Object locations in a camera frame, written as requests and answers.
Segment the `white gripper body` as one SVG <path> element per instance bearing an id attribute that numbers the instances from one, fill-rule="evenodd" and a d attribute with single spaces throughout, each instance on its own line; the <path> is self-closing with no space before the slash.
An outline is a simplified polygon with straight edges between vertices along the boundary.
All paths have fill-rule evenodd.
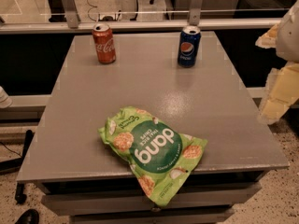
<path id="1" fill-rule="evenodd" d="M 299 63 L 299 0 L 284 15 L 277 33 L 277 56 Z"/>

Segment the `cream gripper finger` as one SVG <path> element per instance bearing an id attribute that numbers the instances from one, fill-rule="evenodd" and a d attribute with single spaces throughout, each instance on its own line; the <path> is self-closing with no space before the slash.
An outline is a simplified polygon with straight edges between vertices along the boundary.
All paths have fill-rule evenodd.
<path id="1" fill-rule="evenodd" d="M 272 26 L 266 33 L 259 36 L 255 45 L 262 49 L 274 49 L 277 46 L 278 25 Z"/>
<path id="2" fill-rule="evenodd" d="M 287 62 L 281 69 L 272 68 L 265 84 L 257 120 L 271 125 L 278 122 L 299 99 L 299 64 Z"/>

